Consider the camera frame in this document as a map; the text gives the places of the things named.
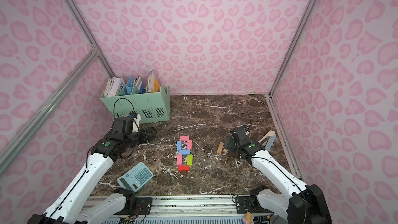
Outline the pink block top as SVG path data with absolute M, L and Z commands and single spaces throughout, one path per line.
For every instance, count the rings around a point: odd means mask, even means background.
M 189 135 L 180 137 L 180 141 L 188 141 L 188 140 L 190 140 L 190 136 Z

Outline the pink block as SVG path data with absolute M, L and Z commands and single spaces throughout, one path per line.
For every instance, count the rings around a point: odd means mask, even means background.
M 190 136 L 189 135 L 180 137 L 180 141 L 188 141 L 188 140 L 190 140 Z
M 177 155 L 177 162 L 176 162 L 177 166 L 181 166 L 182 165 L 182 155 L 178 154 Z
M 192 149 L 192 140 L 187 140 L 187 149 Z

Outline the light blue block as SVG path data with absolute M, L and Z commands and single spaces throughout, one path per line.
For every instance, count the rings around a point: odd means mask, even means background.
M 183 149 L 180 151 L 181 155 L 190 155 L 191 154 L 191 150 L 190 149 Z

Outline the teal calculator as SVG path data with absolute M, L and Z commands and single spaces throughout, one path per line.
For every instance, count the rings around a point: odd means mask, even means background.
M 140 162 L 123 176 L 119 177 L 117 181 L 121 188 L 137 193 L 153 177 L 154 175 L 149 168 L 143 162 Z

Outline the green block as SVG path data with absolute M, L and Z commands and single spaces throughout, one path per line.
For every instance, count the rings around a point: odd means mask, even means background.
M 192 166 L 193 165 L 193 155 L 188 155 L 187 156 L 187 165 Z

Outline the red block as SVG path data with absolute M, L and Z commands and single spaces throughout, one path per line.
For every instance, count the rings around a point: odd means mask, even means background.
M 180 165 L 178 166 L 178 172 L 189 172 L 190 166 L 189 165 Z

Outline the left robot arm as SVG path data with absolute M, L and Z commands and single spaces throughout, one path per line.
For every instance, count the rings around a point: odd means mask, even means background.
M 114 214 L 138 216 L 148 211 L 135 199 L 133 187 L 117 188 L 106 200 L 86 212 L 82 209 L 103 175 L 128 148 L 153 142 L 157 130 L 140 127 L 141 117 L 130 113 L 115 118 L 110 131 L 87 152 L 86 162 L 62 194 L 29 224 L 100 224 Z

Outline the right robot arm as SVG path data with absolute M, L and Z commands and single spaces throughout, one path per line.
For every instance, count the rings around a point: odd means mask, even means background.
M 257 188 L 254 204 L 272 211 L 289 224 L 330 224 L 332 218 L 323 194 L 315 184 L 309 186 L 280 165 L 270 154 L 276 134 L 269 131 L 260 141 L 248 137 L 249 126 L 233 129 L 223 150 L 246 160 L 263 173 L 279 190 Z

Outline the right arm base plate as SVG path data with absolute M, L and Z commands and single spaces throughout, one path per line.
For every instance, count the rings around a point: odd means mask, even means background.
M 236 212 L 238 214 L 245 214 L 250 212 L 252 214 L 266 213 L 267 210 L 260 207 L 251 196 L 238 196 L 232 197 L 233 203 L 236 206 Z

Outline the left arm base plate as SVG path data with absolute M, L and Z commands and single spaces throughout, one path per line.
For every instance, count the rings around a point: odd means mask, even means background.
M 138 197 L 126 201 L 124 208 L 117 212 L 116 215 L 136 215 L 140 212 L 141 215 L 149 215 L 151 212 L 153 198 Z

